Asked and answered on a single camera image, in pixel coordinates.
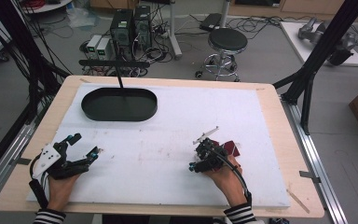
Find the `black metal pole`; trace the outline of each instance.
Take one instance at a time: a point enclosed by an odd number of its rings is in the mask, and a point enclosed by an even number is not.
[[[304,62],[304,65],[290,77],[273,84],[275,88],[280,88],[293,82],[289,90],[282,95],[282,99],[294,105],[297,103],[298,97],[305,91],[301,112],[301,126],[306,134],[310,134],[308,121],[313,80],[325,60],[334,52],[338,41],[340,41],[342,36],[349,30],[357,17],[358,0],[344,1],[309,58]]]

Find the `wooden table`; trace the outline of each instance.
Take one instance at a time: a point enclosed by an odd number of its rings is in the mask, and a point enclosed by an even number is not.
[[[68,77],[47,114],[34,133],[28,147],[22,154],[32,160],[46,143],[50,143],[62,119],[82,83],[117,84],[111,77]],[[322,217],[324,210],[312,180],[301,177],[299,171],[308,171],[301,155],[281,101],[272,85],[258,83],[235,83],[194,81],[156,78],[123,78],[124,84],[144,86],[177,86],[201,88],[225,88],[256,90],[268,131],[275,148],[282,177],[290,198],[291,206],[286,209],[255,208],[257,217]],[[25,201],[30,188],[29,166],[18,164],[0,193],[0,211],[37,211],[39,204]],[[113,203],[69,203],[66,212],[97,214],[146,214],[171,216],[223,216],[226,207],[145,205]]]

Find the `power supply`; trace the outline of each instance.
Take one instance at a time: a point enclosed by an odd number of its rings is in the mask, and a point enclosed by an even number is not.
[[[144,49],[152,47],[152,27],[150,21],[150,6],[138,6],[134,15],[135,30],[138,36],[138,46]]]
[[[101,61],[109,61],[112,58],[112,45],[109,37],[103,37],[97,47],[98,58]]]
[[[134,39],[135,29],[133,27],[132,9],[118,9],[110,25],[112,40],[119,47],[130,47]]]
[[[86,48],[87,48],[87,57],[89,59],[92,60],[98,60],[98,54],[97,54],[97,47],[98,44],[100,43],[102,36],[101,35],[94,35],[92,37],[92,39],[89,41],[89,43],[87,44]]]

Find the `human hand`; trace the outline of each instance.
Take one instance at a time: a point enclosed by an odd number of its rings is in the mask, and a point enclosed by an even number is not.
[[[49,200],[48,209],[62,212],[68,204],[69,197],[72,193],[72,188],[80,175],[74,175],[66,179],[56,180],[53,177],[48,177]]]
[[[237,166],[237,170],[242,174],[241,166],[234,156],[228,155],[227,158],[234,166]],[[224,165],[218,171],[207,171],[204,174],[210,177],[215,185],[222,190],[231,207],[247,203],[240,180],[228,166]]]

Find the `striped sleeve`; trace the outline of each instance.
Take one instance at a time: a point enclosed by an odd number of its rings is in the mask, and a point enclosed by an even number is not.
[[[62,224],[66,215],[51,209],[40,209],[36,213],[34,224]]]
[[[255,216],[249,203],[231,207],[225,210],[225,214],[233,224],[243,224],[255,221]]]

